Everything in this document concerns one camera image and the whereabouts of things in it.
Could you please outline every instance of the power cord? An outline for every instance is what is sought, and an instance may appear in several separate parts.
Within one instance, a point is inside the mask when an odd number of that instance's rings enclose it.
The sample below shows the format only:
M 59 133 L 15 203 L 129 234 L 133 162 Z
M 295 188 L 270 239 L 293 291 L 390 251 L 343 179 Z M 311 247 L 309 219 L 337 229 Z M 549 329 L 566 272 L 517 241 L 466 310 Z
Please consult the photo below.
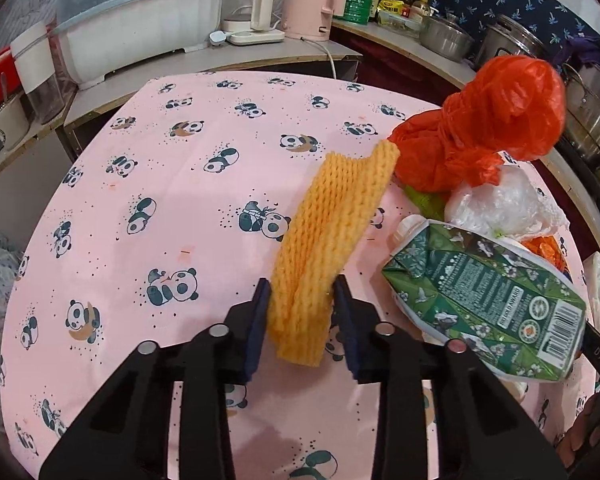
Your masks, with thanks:
M 312 45 L 315 45 L 316 47 L 318 47 L 319 49 L 321 49 L 329 57 L 329 63 L 331 63 L 331 73 L 333 74 L 333 78 L 337 79 L 338 76 L 336 76 L 336 66 L 333 63 L 333 57 L 331 56 L 331 52 L 329 52 L 329 49 L 327 49 L 323 44 L 320 44 L 317 41 L 307 40 L 307 39 L 305 39 L 303 37 L 300 37 L 300 39 L 302 41 L 305 41 L 307 43 L 311 43 Z

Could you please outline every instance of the table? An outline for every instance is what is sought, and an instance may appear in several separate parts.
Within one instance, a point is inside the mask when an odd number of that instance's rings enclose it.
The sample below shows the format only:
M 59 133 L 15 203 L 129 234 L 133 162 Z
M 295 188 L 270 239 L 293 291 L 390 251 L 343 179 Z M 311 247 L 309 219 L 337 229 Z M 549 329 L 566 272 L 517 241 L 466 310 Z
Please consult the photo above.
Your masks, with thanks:
M 373 41 L 414 60 L 459 89 L 464 88 L 475 77 L 475 71 L 466 63 L 457 63 L 439 56 L 421 46 L 417 40 L 394 32 L 390 28 L 381 27 L 376 23 L 359 25 L 334 20 L 333 27 Z M 541 161 L 567 191 L 600 247 L 600 211 L 580 179 L 555 149 L 542 157 Z
M 37 477 L 66 427 L 139 342 L 189 340 L 250 299 L 259 277 L 270 276 L 280 237 L 326 152 L 367 156 L 402 114 L 432 108 L 356 83 L 285 73 L 149 81 L 74 165 L 27 248 L 2 343 L 2 410 L 16 458 Z M 354 297 L 407 330 L 379 269 L 410 212 L 414 206 L 391 183 L 344 269 Z M 580 258 L 570 234 L 563 236 L 584 294 Z M 369 478 L 378 385 L 355 384 L 340 344 L 331 342 L 319 368 L 282 362 L 266 343 L 254 380 L 227 389 L 240 480 L 287 479 L 316 451 L 330 457 L 324 478 Z M 553 440 L 593 384 L 592 368 L 579 361 L 566 388 L 533 385 L 524 407 Z M 176 388 L 176 405 L 179 399 Z M 435 424 L 427 432 L 433 443 Z M 176 479 L 173 453 L 169 466 Z
M 339 79 L 354 80 L 356 67 L 362 56 L 334 41 L 323 42 L 334 60 Z M 319 47 L 301 40 L 286 38 L 281 43 L 236 46 L 223 44 L 195 52 L 170 53 L 155 57 L 131 67 L 118 70 L 103 83 L 77 93 L 65 119 L 64 130 L 68 142 L 79 155 L 85 141 L 80 138 L 79 127 L 127 102 L 144 83 L 155 77 L 221 70 L 252 70 L 255 68 L 279 72 L 301 72 L 312 67 L 309 74 L 316 75 L 316 67 L 323 65 L 323 73 L 331 76 L 328 56 Z

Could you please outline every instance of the panda print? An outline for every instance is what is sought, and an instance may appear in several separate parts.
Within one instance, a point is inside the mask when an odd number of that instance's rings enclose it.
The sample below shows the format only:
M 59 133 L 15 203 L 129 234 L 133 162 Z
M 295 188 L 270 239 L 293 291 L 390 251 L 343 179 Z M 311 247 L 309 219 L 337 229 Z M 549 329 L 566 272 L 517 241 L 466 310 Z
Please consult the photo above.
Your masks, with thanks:
M 238 225 L 245 232 L 261 231 L 267 238 L 281 242 L 285 233 L 289 231 L 291 218 L 282 216 L 275 210 L 274 207 L 261 209 L 255 200 L 251 200 L 240 213 Z
M 399 112 L 394 107 L 389 106 L 389 105 L 380 105 L 380 111 L 385 115 L 395 117 L 396 119 L 400 119 L 401 121 L 403 121 L 407 118 L 407 116 L 405 114 L 403 114 L 402 112 Z
M 4 386 L 4 380 L 7 378 L 7 367 L 4 364 L 4 358 L 0 354 L 0 386 Z
M 346 130 L 346 132 L 348 134 L 352 134 L 355 136 L 360 136 L 360 135 L 377 135 L 378 132 L 376 132 L 376 129 L 373 127 L 373 125 L 369 124 L 369 123 L 363 123 L 363 124 L 354 124 L 354 123 L 349 123 L 349 122 L 345 122 L 344 123 L 344 129 Z
M 331 316 L 331 327 L 329 329 L 329 339 L 324 344 L 324 349 L 334 361 L 342 361 L 344 359 L 344 335 L 339 327 L 335 324 L 333 316 Z
M 71 300 L 64 325 L 75 340 L 92 344 L 96 341 L 97 330 L 100 328 L 100 312 L 89 302 L 84 307 L 81 303 Z
M 235 164 L 240 157 L 238 150 L 235 148 L 225 148 L 216 156 L 211 157 L 205 163 L 205 171 L 209 173 L 222 173 L 225 168 Z
M 349 83 L 347 85 L 347 90 L 349 90 L 349 92 L 362 92 L 365 89 L 365 87 L 363 87 L 361 84 L 358 83 Z
M 217 88 L 229 88 L 231 90 L 237 90 L 241 86 L 242 86 L 242 83 L 237 82 L 237 81 L 228 81 L 227 79 L 216 83 Z
M 335 457 L 329 451 L 321 449 L 309 453 L 304 458 L 304 465 L 289 473 L 289 478 L 329 480 L 337 471 L 338 462 Z
M 20 334 L 20 343 L 25 350 L 29 350 L 29 348 L 35 345 L 37 340 L 38 320 L 36 319 L 36 316 L 31 316 L 29 319 L 27 319 L 27 322 L 22 329 L 22 333 Z
M 109 164 L 107 166 L 107 173 L 117 173 L 122 178 L 128 177 L 129 173 L 131 173 L 138 163 L 131 158 L 126 158 L 126 156 L 122 155 Z
M 382 222 L 384 221 L 384 209 L 381 207 L 376 208 L 374 217 L 369 221 L 369 224 L 376 229 L 382 229 Z
M 167 110 L 177 108 L 179 106 L 189 106 L 193 102 L 193 97 L 186 97 L 184 99 L 169 99 L 167 104 L 164 105 Z
M 22 447 L 28 449 L 35 456 L 38 456 L 38 450 L 36 449 L 36 444 L 33 441 L 33 437 L 24 431 L 16 422 L 16 435 L 18 436 L 18 440 L 22 444 Z
M 67 184 L 69 187 L 73 187 L 78 184 L 78 181 L 81 179 L 83 174 L 84 173 L 82 170 L 79 170 L 78 168 L 71 168 L 64 176 L 64 179 L 62 179 L 62 183 Z
M 170 137 L 189 137 L 193 134 L 200 133 L 205 121 L 184 121 L 183 123 L 175 123 L 169 130 Z
M 135 117 L 118 117 L 111 125 L 112 130 L 126 130 L 136 123 Z
M 164 84 L 160 87 L 160 89 L 158 90 L 158 94 L 168 94 L 169 92 L 171 92 L 171 90 L 173 90 L 174 88 L 176 88 L 175 83 L 167 83 Z
M 315 137 L 308 135 L 282 135 L 280 136 L 280 147 L 285 148 L 288 152 L 315 153 L 318 150 L 318 140 Z
M 53 410 L 48 399 L 42 401 L 40 407 L 40 415 L 45 423 L 45 426 L 53 431 L 58 438 L 61 438 L 66 432 L 64 422 L 60 420 L 60 410 Z
M 24 275 L 27 273 L 27 267 L 29 267 L 29 257 L 25 254 L 20 261 L 20 266 L 18 267 L 18 275 L 16 276 L 17 282 L 24 278 Z
M 154 215 L 157 204 L 153 198 L 143 198 L 136 205 L 135 212 L 131 215 L 126 226 L 126 232 L 130 235 L 135 235 L 140 231 L 144 231 L 149 220 Z
M 56 252 L 56 258 L 59 258 L 71 249 L 71 236 L 69 230 L 71 229 L 71 222 L 66 221 L 60 224 L 60 227 L 53 233 L 54 245 L 51 250 Z
M 228 416 L 236 415 L 236 408 L 243 410 L 247 407 L 247 387 L 241 384 L 224 385 L 224 403 Z
M 256 117 L 262 117 L 263 115 L 267 115 L 263 110 L 256 106 L 256 103 L 241 103 L 234 107 L 235 110 L 238 110 L 238 113 L 242 116 L 248 117 L 250 119 L 255 119 Z
M 148 276 L 146 296 L 155 306 L 163 306 L 170 300 L 187 301 L 198 298 L 196 269 L 178 270 L 171 276 L 166 271 L 152 269 Z
M 267 83 L 270 85 L 282 85 L 282 86 L 293 86 L 296 84 L 295 81 L 288 81 L 286 79 L 282 79 L 281 77 L 272 77 L 267 80 Z
M 329 104 L 331 102 L 326 97 L 321 97 L 319 95 L 311 97 L 311 106 L 316 108 L 317 110 L 324 110 L 325 108 L 329 108 Z

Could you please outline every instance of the food package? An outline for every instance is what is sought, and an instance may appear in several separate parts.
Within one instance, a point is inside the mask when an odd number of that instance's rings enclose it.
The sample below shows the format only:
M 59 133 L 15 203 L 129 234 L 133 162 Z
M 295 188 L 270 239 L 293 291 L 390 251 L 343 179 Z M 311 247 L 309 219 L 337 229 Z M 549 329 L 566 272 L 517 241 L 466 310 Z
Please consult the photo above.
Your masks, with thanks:
M 555 241 L 554 237 L 541 236 L 522 242 L 522 244 L 533 254 L 537 254 L 547 260 L 552 266 L 560 270 L 561 273 L 570 275 L 567 260 L 562 256 L 562 251 L 558 247 L 558 242 Z
M 497 375 L 559 381 L 580 347 L 586 303 L 555 267 L 501 238 L 411 223 L 382 269 L 400 309 L 438 341 L 464 340 Z
M 400 149 L 395 174 L 417 191 L 498 184 L 506 151 L 517 160 L 547 154 L 564 127 L 564 84 L 541 59 L 499 56 L 445 99 L 414 115 L 389 140 Z
M 463 182 L 445 207 L 445 221 L 483 235 L 506 236 L 519 242 L 554 234 L 569 226 L 551 196 L 539 194 L 525 171 L 500 169 L 500 184 L 470 187 Z

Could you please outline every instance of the blue patterned curtain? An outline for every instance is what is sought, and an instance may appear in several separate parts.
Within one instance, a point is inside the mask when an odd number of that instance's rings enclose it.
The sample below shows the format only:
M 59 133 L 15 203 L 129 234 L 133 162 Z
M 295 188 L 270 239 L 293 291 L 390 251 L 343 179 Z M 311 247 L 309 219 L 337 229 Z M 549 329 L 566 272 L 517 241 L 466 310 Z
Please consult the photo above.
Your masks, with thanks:
M 498 14 L 505 14 L 531 30 L 553 57 L 567 38 L 600 37 L 587 23 L 557 0 L 430 0 L 442 16 L 451 12 L 459 25 L 476 41 L 475 49 L 484 39 L 487 25 Z

